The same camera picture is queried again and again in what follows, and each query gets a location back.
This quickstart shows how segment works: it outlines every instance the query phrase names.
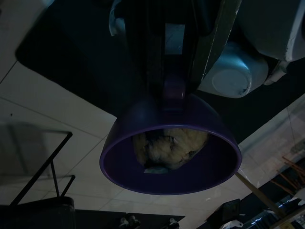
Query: metal frame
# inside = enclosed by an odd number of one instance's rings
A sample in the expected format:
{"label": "metal frame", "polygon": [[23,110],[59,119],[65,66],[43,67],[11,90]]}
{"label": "metal frame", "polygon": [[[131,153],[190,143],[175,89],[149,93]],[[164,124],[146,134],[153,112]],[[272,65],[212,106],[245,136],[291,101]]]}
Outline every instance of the metal frame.
{"label": "metal frame", "polygon": [[[35,182],[38,180],[38,178],[42,175],[42,173],[46,170],[46,168],[49,165],[51,166],[51,170],[52,170],[52,176],[53,176],[53,180],[54,180],[54,184],[55,184],[56,195],[57,195],[57,197],[60,197],[53,160],[57,156],[57,154],[60,152],[60,150],[65,146],[65,144],[68,142],[68,140],[72,137],[73,134],[71,132],[66,132],[66,131],[49,131],[49,130],[47,130],[47,132],[65,133],[67,135],[63,139],[63,141],[59,144],[59,146],[53,151],[53,153],[50,155],[50,157],[45,161],[45,163],[43,163],[43,165],[40,167],[40,169],[38,169],[38,171],[31,178],[31,180],[29,180],[29,182],[21,190],[21,192],[16,196],[16,198],[11,202],[10,206],[15,206],[22,200],[22,198],[28,193],[30,188],[35,184]],[[70,181],[68,182],[64,191],[62,192],[61,197],[63,197],[67,193],[67,191],[68,191],[68,189],[69,189],[69,187],[72,184],[74,179],[75,179],[75,175],[71,175]]]}

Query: purple bowl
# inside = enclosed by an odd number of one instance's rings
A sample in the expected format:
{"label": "purple bowl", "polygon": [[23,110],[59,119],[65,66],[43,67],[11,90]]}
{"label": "purple bowl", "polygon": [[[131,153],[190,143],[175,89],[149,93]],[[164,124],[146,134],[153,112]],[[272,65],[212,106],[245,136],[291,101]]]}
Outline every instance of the purple bowl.
{"label": "purple bowl", "polygon": [[[210,133],[208,143],[188,163],[167,174],[147,174],[137,161],[132,136],[155,129],[184,127]],[[233,176],[240,164],[238,145],[220,116],[195,95],[185,98],[183,109],[162,110],[152,98],[136,103],[111,128],[100,167],[113,183],[141,193],[176,195],[217,186]]]}

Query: tiled floor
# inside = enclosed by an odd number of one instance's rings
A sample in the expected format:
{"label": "tiled floor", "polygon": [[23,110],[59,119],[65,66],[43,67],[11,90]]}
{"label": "tiled floor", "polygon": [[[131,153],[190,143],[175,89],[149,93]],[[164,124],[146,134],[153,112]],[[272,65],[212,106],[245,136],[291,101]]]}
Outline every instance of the tiled floor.
{"label": "tiled floor", "polygon": [[[6,4],[4,9],[17,9],[24,15],[24,19],[22,22],[17,22],[7,16],[6,11],[0,18],[0,35],[5,35],[0,36],[0,41],[2,37],[6,37],[6,41],[11,41],[4,47],[5,52],[0,54],[0,131],[5,130],[7,123],[13,122],[19,125],[19,122],[26,122],[42,129],[66,130],[73,133],[73,137],[58,154],[54,163],[60,190],[63,190],[69,180],[66,175],[76,176],[67,193],[67,196],[74,199],[76,208],[184,215],[186,217],[181,221],[181,228],[195,229],[222,203],[244,198],[251,193],[235,176],[212,189],[180,196],[135,193],[107,180],[100,171],[99,157],[115,117],[18,62],[13,66],[15,62],[13,53],[26,32],[24,28],[30,27],[29,22],[34,21],[43,10],[43,5],[50,0],[30,0],[29,2],[35,5],[30,7],[31,10],[23,7],[24,1],[7,2],[9,4]],[[6,25],[10,26],[14,23],[19,23],[16,29],[3,30]],[[60,133],[44,131],[40,134],[43,137],[45,156],[50,155],[65,137]],[[291,148],[304,138],[305,95],[240,144],[244,158],[239,172],[260,187],[277,174],[276,170],[284,168],[282,156],[287,156],[291,160],[303,157],[304,151],[291,152]],[[0,139],[0,146],[5,146],[5,149],[12,147],[3,137]],[[1,147],[0,156],[4,152],[4,148]],[[24,152],[30,152],[35,147],[37,145],[28,138]],[[10,148],[8,151],[15,152],[15,150]],[[31,176],[30,174],[8,176],[1,168],[0,172],[0,204],[9,204]],[[53,180],[48,173],[49,170],[22,202],[55,196]]]}

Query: purple plastic bowl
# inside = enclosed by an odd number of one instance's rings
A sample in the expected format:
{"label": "purple plastic bowl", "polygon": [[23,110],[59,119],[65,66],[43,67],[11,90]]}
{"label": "purple plastic bowl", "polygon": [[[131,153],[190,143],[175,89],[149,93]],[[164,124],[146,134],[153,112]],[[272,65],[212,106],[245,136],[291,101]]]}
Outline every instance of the purple plastic bowl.
{"label": "purple plastic bowl", "polygon": [[[147,174],[137,161],[132,136],[149,130],[184,127],[210,133],[208,143],[188,163],[167,174]],[[233,176],[241,153],[220,116],[195,95],[185,98],[180,111],[164,111],[152,98],[136,103],[119,117],[104,145],[100,167],[113,183],[141,193],[177,195],[217,186]]]}

